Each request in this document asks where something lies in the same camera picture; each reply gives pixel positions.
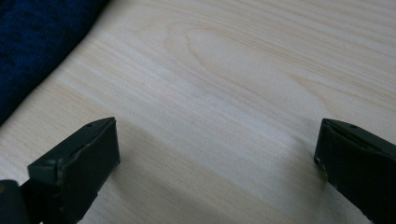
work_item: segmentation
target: dark blue cloth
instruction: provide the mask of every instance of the dark blue cloth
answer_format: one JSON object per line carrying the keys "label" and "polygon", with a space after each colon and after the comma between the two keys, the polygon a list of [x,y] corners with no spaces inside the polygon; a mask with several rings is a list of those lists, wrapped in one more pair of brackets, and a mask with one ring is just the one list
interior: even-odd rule
{"label": "dark blue cloth", "polygon": [[0,0],[0,125],[87,34],[106,0]]}

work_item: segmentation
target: wood grain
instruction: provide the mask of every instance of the wood grain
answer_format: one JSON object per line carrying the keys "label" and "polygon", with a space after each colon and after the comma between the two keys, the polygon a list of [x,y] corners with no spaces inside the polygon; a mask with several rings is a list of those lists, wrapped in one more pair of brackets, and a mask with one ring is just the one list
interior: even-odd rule
{"label": "wood grain", "polygon": [[81,223],[370,223],[313,163],[322,118],[396,144],[393,0],[113,0],[0,129],[0,179],[118,120]]}

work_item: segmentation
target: table surface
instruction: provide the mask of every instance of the table surface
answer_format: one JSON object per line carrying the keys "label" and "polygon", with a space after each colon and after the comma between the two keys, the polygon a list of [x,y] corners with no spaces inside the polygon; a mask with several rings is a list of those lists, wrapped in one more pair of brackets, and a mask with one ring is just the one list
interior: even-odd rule
{"label": "table surface", "polygon": [[115,117],[80,223],[370,223],[313,162],[323,118],[396,144],[396,1],[113,0],[0,128],[0,179]]}

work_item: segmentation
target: light wood surface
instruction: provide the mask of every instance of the light wood surface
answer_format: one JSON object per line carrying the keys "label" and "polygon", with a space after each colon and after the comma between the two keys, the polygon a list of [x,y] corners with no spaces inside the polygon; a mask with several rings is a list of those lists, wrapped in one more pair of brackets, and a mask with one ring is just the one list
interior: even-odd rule
{"label": "light wood surface", "polygon": [[322,118],[396,144],[396,1],[113,0],[0,128],[0,179],[115,117],[80,223],[370,223],[313,162]]}

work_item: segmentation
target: black plastic part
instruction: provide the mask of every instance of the black plastic part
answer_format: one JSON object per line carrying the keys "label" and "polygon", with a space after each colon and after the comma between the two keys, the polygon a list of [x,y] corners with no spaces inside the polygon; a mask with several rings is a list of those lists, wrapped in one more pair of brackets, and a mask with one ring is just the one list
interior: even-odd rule
{"label": "black plastic part", "polygon": [[28,166],[30,180],[22,193],[31,224],[81,220],[119,163],[114,118],[89,123],[70,135]]}
{"label": "black plastic part", "polygon": [[396,223],[396,146],[355,125],[321,123],[314,161],[374,223]]}
{"label": "black plastic part", "polygon": [[0,180],[0,223],[29,223],[20,186],[14,180]]}

